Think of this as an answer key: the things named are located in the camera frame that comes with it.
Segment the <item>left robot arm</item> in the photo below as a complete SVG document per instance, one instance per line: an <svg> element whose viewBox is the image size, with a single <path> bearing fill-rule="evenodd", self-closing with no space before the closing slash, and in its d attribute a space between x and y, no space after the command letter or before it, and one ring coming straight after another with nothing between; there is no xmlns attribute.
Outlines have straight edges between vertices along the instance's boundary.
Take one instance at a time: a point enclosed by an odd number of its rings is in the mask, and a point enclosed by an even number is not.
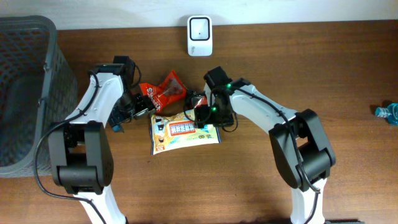
<svg viewBox="0 0 398 224"><path fill-rule="evenodd" d="M128 56L97 65L76 109L48 134L53 181L83 205L92 223L128 222L111 188L114 161L105 127L121 132L123 123L155 113L149 97L131 92L138 71Z"/></svg>

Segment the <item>yellow snack bag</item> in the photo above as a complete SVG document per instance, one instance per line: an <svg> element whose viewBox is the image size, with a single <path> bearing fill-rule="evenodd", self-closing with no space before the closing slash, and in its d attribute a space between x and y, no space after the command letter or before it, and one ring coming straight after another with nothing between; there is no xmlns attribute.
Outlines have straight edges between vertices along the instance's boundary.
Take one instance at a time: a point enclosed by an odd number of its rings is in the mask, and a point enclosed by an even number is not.
<svg viewBox="0 0 398 224"><path fill-rule="evenodd" d="M212 124L197 128L194 122L186 118L194 118L193 110L181 112L173 116L152 115L150 117L150 136L152 155L185 147L221 143L220 132Z"/></svg>

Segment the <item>blue mouthwash bottle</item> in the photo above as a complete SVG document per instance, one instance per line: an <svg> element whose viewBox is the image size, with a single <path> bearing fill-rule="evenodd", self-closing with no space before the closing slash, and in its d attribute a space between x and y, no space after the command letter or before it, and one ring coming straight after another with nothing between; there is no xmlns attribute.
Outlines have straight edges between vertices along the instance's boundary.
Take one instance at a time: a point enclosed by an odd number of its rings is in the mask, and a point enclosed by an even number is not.
<svg viewBox="0 0 398 224"><path fill-rule="evenodd" d="M377 107L375 116L384 118L389 124L397 126L397 103L391 103L385 108Z"/></svg>

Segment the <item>grey plastic mesh basket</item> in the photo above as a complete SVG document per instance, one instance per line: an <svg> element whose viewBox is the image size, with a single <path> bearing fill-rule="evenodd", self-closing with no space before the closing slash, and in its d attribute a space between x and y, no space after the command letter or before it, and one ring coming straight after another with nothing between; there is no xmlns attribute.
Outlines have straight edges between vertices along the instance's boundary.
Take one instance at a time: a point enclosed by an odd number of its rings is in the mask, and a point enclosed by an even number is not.
<svg viewBox="0 0 398 224"><path fill-rule="evenodd" d="M30 177L35 147L77 106L74 72L44 16L1 18L1 177Z"/></svg>

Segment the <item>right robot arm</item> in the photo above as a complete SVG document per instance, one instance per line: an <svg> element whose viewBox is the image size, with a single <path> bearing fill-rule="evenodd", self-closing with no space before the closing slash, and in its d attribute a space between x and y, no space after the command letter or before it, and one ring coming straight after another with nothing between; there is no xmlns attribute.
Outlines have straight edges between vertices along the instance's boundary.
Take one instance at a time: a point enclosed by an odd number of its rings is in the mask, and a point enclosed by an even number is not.
<svg viewBox="0 0 398 224"><path fill-rule="evenodd" d="M336 156L320 118L311 109L286 108L261 94L248 80L233 80L221 67L205 76L205 106L195 108L195 124L229 132L242 115L270 138L277 170L291 188L291 223L326 223L323 192Z"/></svg>

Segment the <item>dark red snack packet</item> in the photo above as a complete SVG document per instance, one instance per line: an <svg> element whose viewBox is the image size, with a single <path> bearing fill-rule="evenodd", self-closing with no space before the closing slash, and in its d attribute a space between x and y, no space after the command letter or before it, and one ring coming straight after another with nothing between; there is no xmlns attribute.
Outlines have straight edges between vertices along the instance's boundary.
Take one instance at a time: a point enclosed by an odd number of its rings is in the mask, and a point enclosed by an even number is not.
<svg viewBox="0 0 398 224"><path fill-rule="evenodd" d="M140 83L139 87L142 93L150 98L157 113L167 105L185 98L187 94L187 88L174 70L171 70L159 85Z"/></svg>

